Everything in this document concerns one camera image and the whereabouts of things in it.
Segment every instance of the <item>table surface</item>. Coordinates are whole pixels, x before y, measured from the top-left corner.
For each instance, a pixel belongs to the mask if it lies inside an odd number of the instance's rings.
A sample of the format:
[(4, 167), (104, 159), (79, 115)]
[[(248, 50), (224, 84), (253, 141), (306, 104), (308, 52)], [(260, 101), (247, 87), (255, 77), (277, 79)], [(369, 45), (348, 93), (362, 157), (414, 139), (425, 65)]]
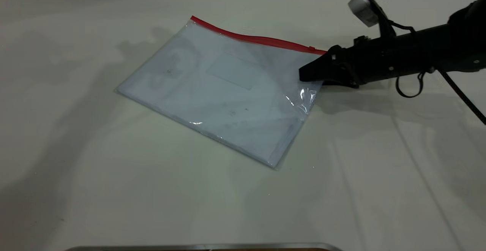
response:
[[(113, 92), (193, 14), (320, 49), (378, 37), (348, 1), (0, 0), (0, 249), (484, 250), (486, 130), (438, 73), (414, 99), (322, 88), (279, 171)], [(424, 29), (474, 0), (377, 1)], [(452, 77), (486, 111), (486, 71)]]

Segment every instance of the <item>black robotic arm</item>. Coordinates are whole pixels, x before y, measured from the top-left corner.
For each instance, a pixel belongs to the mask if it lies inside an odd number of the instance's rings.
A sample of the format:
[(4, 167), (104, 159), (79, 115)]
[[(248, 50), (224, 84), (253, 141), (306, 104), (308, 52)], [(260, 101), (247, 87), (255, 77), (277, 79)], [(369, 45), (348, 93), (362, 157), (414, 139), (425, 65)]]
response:
[[(354, 46), (331, 47), (299, 69), (301, 81), (323, 80), (324, 85), (358, 88), (373, 81), (396, 77), (396, 90), (404, 97), (422, 91), (425, 73), (439, 71), (467, 106), (486, 125), (486, 117), (448, 76), (448, 71), (470, 73), (486, 67), (486, 0), (476, 0), (454, 13), (447, 24), (415, 31), (389, 20), (375, 0), (351, 0), (351, 11), (371, 27), (380, 26), (380, 38), (360, 36)], [(393, 26), (411, 33), (397, 36)], [(418, 74), (420, 90), (405, 95), (399, 77)]]

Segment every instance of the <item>black cable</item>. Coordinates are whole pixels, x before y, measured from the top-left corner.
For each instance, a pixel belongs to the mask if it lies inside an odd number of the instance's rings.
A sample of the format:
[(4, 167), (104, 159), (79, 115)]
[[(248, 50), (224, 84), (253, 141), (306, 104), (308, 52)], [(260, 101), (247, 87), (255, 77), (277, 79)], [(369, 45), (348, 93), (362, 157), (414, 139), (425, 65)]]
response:
[(474, 105), (474, 103), (471, 102), (471, 100), (469, 100), (469, 98), (461, 91), (461, 89), (456, 85), (456, 83), (454, 83), (452, 78), (445, 71), (441, 69), (437, 69), (437, 70), (439, 71), (440, 74), (442, 74), (442, 77), (447, 81), (447, 83), (451, 86), (451, 88), (453, 88), (455, 93), (462, 99), (462, 101), (464, 101), (464, 103), (469, 107), (469, 109), (471, 109), (471, 111), (474, 112), (474, 114), (476, 114), (479, 120), (481, 120), (481, 122), (486, 125), (486, 117), (484, 116), (484, 114)]
[(417, 78), (418, 78), (418, 83), (420, 84), (420, 88), (418, 88), (418, 93), (415, 94), (415, 95), (406, 95), (404, 94), (401, 90), (400, 90), (400, 86), (399, 86), (399, 79), (400, 77), (398, 76), (396, 78), (396, 81), (395, 81), (395, 88), (396, 88), (396, 92), (398, 92), (399, 95), (403, 96), (403, 97), (406, 97), (406, 98), (413, 98), (413, 97), (416, 97), (418, 96), (419, 94), (422, 93), (422, 90), (424, 88), (424, 75), (425, 75), (425, 71), (421, 72), (418, 74)]
[(400, 24), (398, 24), (398, 23), (396, 23), (394, 21), (391, 21), (390, 19), (388, 20), (388, 22), (390, 22), (390, 25), (395, 26), (396, 28), (400, 28), (400, 29), (403, 29), (403, 30), (408, 30), (411, 33), (415, 34), (415, 29), (412, 26), (403, 26), (403, 25), (400, 25)]

